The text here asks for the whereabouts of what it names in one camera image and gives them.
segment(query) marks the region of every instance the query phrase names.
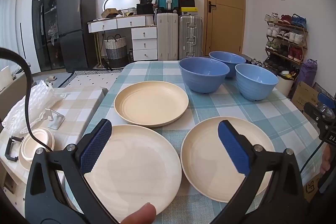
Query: refrigerator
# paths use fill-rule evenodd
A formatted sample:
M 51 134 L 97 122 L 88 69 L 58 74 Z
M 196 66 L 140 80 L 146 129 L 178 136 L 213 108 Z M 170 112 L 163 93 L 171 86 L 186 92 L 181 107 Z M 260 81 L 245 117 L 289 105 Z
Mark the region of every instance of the refrigerator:
M 96 0 L 57 0 L 57 18 L 66 71 L 94 67 L 95 39 L 87 23 L 96 18 Z

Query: blue gripper pad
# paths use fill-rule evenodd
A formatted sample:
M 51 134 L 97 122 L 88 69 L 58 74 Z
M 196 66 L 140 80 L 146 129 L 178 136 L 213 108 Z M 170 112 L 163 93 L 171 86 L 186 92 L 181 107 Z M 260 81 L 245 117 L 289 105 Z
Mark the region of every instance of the blue gripper pad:
M 109 120 L 106 120 L 106 122 L 98 128 L 98 132 L 80 156 L 80 172 L 82 175 L 91 172 L 111 134 L 112 124 Z
M 233 127 L 232 129 L 233 130 L 230 130 L 226 123 L 221 121 L 218 125 L 218 137 L 224 145 L 237 171 L 247 176 L 250 173 L 249 157 L 236 139 L 236 137 L 239 136 L 238 132 L 234 130 Z

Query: human hand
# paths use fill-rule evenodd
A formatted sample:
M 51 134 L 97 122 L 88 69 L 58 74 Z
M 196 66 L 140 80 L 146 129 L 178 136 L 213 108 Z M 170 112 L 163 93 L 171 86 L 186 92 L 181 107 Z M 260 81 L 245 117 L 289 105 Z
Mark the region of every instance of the human hand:
M 331 157 L 330 145 L 327 144 L 322 154 L 322 164 L 320 167 L 320 173 L 322 175 L 324 175 L 325 172 L 327 172 L 330 169 L 330 162 L 329 162 L 330 157 Z
M 156 217 L 156 209 L 149 202 L 138 211 L 126 217 L 120 224 L 152 224 Z

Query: door handle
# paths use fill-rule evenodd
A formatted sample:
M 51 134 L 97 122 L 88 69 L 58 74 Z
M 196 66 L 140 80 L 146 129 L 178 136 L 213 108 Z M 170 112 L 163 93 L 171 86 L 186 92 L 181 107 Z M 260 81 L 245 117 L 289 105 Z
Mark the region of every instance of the door handle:
M 209 13 L 211 13 L 211 7 L 216 7 L 216 5 L 211 4 L 211 1 L 209 1 Z

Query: black cable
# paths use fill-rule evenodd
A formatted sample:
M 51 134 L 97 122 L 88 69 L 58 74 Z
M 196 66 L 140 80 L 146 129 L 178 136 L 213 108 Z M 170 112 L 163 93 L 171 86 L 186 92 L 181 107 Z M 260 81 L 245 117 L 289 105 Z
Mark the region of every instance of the black cable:
M 334 124 L 336 122 L 336 119 L 333 121 L 333 123 L 331 124 L 330 128 L 328 129 L 328 131 L 326 132 L 323 140 L 321 141 L 321 143 L 319 144 L 319 146 L 315 149 L 315 151 L 310 155 L 310 157 L 307 159 L 307 161 L 305 162 L 305 164 L 303 165 L 303 167 L 300 170 L 300 174 L 302 173 L 302 171 L 304 170 L 304 168 L 307 166 L 308 162 L 311 160 L 312 157 L 314 157 L 314 155 L 316 154 L 316 152 L 320 149 L 320 147 L 324 144 L 324 142 L 327 139 L 328 133 L 329 131 L 334 127 Z
M 39 139 L 37 139 L 32 134 L 32 130 L 30 128 L 29 114 L 28 114 L 28 104 L 29 104 L 30 91 L 31 91 L 31 88 L 32 88 L 33 76 L 32 76 L 32 73 L 30 71 L 30 68 L 29 68 L 28 64 L 16 52 L 13 52 L 11 50 L 8 50 L 8 49 L 2 48 L 2 47 L 0 47 L 0 59 L 6 59 L 6 60 L 13 61 L 23 69 L 23 72 L 25 73 L 26 79 L 27 79 L 27 89 L 26 89 L 26 98 L 25 98 L 25 118 L 26 118 L 26 124 L 27 124 L 27 129 L 28 129 L 29 135 L 31 136 L 31 138 L 34 141 L 36 141 L 40 145 L 44 146 L 49 151 L 52 151 L 52 149 L 49 146 L 47 146 L 46 144 L 41 142 Z

